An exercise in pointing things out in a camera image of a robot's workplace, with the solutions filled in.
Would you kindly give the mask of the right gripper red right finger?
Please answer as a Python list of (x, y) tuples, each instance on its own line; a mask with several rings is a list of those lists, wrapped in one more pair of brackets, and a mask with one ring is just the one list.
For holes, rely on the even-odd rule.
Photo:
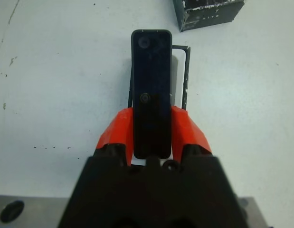
[(173, 159), (181, 163), (191, 151), (211, 155), (212, 151), (204, 133), (184, 109), (171, 108), (171, 146)]

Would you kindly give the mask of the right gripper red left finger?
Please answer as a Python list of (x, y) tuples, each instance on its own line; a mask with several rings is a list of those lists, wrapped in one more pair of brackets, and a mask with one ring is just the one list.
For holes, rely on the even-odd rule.
[(96, 149), (106, 145), (121, 144), (125, 146), (125, 160), (131, 165), (133, 156), (133, 108), (125, 108), (118, 112), (109, 126), (100, 136)]

